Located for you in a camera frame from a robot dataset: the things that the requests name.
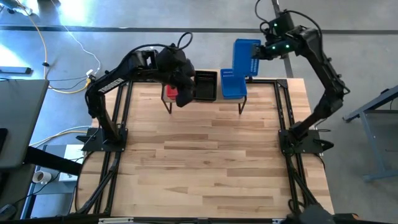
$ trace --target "floor stripe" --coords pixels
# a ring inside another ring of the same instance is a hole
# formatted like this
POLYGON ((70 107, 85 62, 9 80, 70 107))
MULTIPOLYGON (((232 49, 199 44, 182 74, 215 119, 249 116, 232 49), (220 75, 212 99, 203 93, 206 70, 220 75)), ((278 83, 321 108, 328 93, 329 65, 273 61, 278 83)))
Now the floor stripe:
MULTIPOLYGON (((243 33, 260 34, 250 28, 140 28, 140 27, 87 27, 67 26, 73 32, 196 32, 196 33, 243 33)), ((39 26, 41 31, 66 32, 63 26, 39 26)), ((0 25, 0 30, 36 31, 33 26, 0 25)), ((324 29, 330 35, 398 35, 398 30, 336 30, 324 29)))

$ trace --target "yellow cable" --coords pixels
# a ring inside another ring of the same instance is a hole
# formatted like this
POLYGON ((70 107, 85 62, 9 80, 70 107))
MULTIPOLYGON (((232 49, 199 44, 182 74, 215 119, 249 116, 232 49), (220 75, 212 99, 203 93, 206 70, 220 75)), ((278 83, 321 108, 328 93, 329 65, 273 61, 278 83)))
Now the yellow cable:
POLYGON ((45 138, 45 139, 43 139, 43 140, 41 140, 41 141, 32 143, 32 144, 30 144, 29 146, 34 146, 34 145, 36 145, 36 144, 39 144, 39 143, 42 143, 42 142, 46 142, 46 141, 48 141, 48 140, 51 140, 51 139, 53 139, 53 138, 55 138, 55 137, 63 136, 64 134, 70 134, 70 133, 85 133, 85 134, 86 134, 87 131, 65 131, 64 133, 55 134, 55 135, 50 136, 50 137, 48 137, 48 138, 45 138))
MULTIPOLYGON (((29 18, 30 21, 33 23, 33 26, 35 26, 37 32, 38 32, 39 35, 40 35, 40 38, 42 39, 43 46, 44 46, 44 62, 47 63, 47 46, 45 45, 45 41, 44 41, 43 35, 42 35, 42 33, 40 32, 39 28, 37 27, 36 23, 35 23, 35 22, 33 21, 33 19, 30 17, 29 13, 27 13, 27 11, 26 11, 26 9, 25 9, 25 6, 22 5, 22 3, 21 3, 19 0, 17 0, 17 2, 18 2, 18 4, 19 4, 19 6, 20 6, 20 7, 25 11, 25 13, 28 15, 28 18, 29 18)), ((45 80, 47 79, 47 67, 46 67, 46 66, 44 66, 44 79, 45 79, 45 80)), ((78 92, 80 92, 80 91, 85 90, 85 89, 87 88, 88 84, 90 84, 90 79, 87 78, 87 80, 86 80, 86 85, 85 85, 83 88, 81 88, 81 89, 79 89, 79 90, 76 90, 76 91, 70 91, 70 92, 68 92, 68 91, 56 90, 56 89, 55 89, 54 87, 52 87, 50 84, 49 84, 49 89, 51 89, 51 90, 53 90, 53 91, 56 91, 56 92, 58 92, 58 93, 73 94, 73 93, 78 93, 78 92)))

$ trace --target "red object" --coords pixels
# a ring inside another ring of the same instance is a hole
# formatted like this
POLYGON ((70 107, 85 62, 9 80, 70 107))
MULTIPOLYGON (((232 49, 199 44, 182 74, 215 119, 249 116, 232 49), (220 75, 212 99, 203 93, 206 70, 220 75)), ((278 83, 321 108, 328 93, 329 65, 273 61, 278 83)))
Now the red object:
POLYGON ((166 86, 166 95, 171 100, 175 100, 175 97, 177 96, 177 94, 178 94, 177 88, 172 89, 171 86, 169 86, 169 85, 166 86))

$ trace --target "white label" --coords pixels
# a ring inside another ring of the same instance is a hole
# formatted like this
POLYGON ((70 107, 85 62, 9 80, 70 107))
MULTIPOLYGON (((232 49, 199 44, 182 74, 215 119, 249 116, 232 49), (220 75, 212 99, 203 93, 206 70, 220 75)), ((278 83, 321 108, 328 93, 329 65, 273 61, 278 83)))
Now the white label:
POLYGON ((124 82, 124 80, 122 78, 118 78, 117 80, 102 87, 99 91, 102 93, 106 93, 108 90, 112 89, 113 87, 117 86, 118 84, 120 84, 122 82, 124 82))

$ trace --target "white cable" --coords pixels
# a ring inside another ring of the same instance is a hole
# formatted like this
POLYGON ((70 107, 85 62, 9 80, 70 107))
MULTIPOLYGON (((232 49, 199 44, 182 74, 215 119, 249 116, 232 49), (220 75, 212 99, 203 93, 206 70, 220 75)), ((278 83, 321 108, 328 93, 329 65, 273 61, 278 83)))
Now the white cable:
MULTIPOLYGON (((60 17, 60 12, 58 11, 57 6, 56 6, 55 3, 53 2, 53 0, 51 0, 51 2, 52 2, 52 4, 54 5, 55 10, 56 10, 57 13, 58 13, 58 17, 60 17)), ((97 68, 97 71, 95 71, 95 73, 94 73, 94 75, 96 75, 96 74, 98 73, 98 71, 101 69, 101 62, 100 62, 100 60, 98 60, 98 58, 97 58, 97 56, 95 56, 95 54, 93 54, 93 53, 87 51, 87 50, 83 47, 83 45, 82 45, 78 40, 76 40, 75 36, 73 36, 73 34, 69 31, 69 29, 68 29, 65 25, 63 25, 62 23, 61 23, 61 25, 68 31, 68 34, 80 45, 81 49, 82 49, 84 52, 88 53, 89 55, 94 56, 95 60, 97 60, 97 62, 98 62, 98 68, 97 68)))
POLYGON ((91 126, 91 125, 85 125, 85 126, 79 126, 79 127, 68 128, 68 129, 65 129, 65 130, 61 131, 61 132, 58 133, 58 134, 64 133, 65 131, 70 131, 70 130, 79 129, 79 128, 92 128, 92 126, 91 126))
MULTIPOLYGON (((70 130, 79 129, 79 128, 92 128, 92 126, 86 125, 86 126, 78 126, 78 127, 68 128, 68 129, 65 129, 65 130, 63 130, 63 131, 57 133, 57 134, 54 134, 52 137, 58 136, 59 134, 65 133, 65 132, 70 131, 70 130)), ((52 138, 43 139, 43 140, 41 140, 41 141, 38 141, 38 142, 36 142, 36 143, 31 144, 30 146, 38 144, 38 145, 36 145, 35 147, 39 147, 39 146, 43 145, 44 143, 48 142, 48 141, 51 140, 51 139, 52 139, 52 138)))

